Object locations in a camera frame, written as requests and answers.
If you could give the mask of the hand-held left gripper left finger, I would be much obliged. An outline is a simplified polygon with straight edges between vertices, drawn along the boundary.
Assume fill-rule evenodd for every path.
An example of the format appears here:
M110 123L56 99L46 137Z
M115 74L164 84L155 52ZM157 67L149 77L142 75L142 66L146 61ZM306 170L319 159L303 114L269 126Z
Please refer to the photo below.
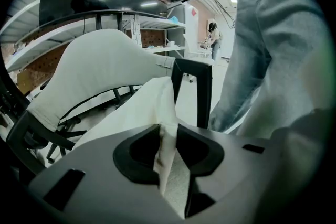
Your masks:
M39 173L29 190L71 224L182 224L159 192L159 126L86 142Z

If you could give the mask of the white metal shelf rack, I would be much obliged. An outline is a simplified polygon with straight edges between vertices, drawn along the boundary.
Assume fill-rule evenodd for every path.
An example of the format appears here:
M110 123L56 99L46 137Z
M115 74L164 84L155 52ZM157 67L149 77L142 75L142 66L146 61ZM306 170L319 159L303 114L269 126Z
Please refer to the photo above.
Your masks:
M8 72L19 72L43 55L97 29L117 28L122 18L123 28L131 29L131 18L138 16L142 29L184 28L182 19L124 10L97 10L77 13L40 25L40 0L13 0L9 20L0 28L0 49Z

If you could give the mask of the white cloth garment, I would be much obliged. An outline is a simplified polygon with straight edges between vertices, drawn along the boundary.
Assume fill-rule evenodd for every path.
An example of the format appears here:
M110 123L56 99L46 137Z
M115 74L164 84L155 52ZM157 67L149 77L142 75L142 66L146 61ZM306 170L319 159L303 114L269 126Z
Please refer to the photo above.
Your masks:
M86 132L74 148L101 137L113 135L145 125L158 124L159 148L155 150L153 171L158 172L159 190L166 190L175 151L178 120L170 77L153 78L145 83L124 105L107 115Z

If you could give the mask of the pale grey fabric chair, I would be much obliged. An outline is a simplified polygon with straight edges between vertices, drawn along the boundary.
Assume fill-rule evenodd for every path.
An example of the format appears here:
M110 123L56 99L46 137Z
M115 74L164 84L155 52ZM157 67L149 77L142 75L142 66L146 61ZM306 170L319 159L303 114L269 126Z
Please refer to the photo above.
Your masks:
M203 62L150 53L125 33L101 29L73 40L40 94L29 103L12 127L6 143L33 175L44 165L31 152L27 133L37 136L37 146L54 143L71 150L74 143L57 132L60 120L73 109L107 91L143 85L153 78L170 77L178 96L182 76L197 78L197 126L207 128L212 98L212 67Z

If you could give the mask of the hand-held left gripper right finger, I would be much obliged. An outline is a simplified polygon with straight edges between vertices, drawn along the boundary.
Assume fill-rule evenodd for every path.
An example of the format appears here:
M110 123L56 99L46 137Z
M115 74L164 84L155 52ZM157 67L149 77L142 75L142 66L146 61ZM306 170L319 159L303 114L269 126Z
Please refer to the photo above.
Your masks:
M250 138L178 126L190 171L186 218L256 218L283 154L283 137Z

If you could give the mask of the white tall cabinet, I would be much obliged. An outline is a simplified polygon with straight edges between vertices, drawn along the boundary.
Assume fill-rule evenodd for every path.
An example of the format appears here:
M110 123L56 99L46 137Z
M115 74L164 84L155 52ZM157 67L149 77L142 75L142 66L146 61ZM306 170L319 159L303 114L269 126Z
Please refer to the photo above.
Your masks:
M185 47L186 58L190 59L196 57L198 53L198 26L199 14L198 10L190 5L184 3L185 16Z

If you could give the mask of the person's blue jeans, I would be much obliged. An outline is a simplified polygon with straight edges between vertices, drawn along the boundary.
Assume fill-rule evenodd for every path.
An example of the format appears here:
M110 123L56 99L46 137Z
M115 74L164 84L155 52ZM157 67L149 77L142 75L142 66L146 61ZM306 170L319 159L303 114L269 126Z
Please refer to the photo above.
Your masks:
M270 138L313 110L300 79L320 45L333 45L317 0L238 0L233 51L208 128Z

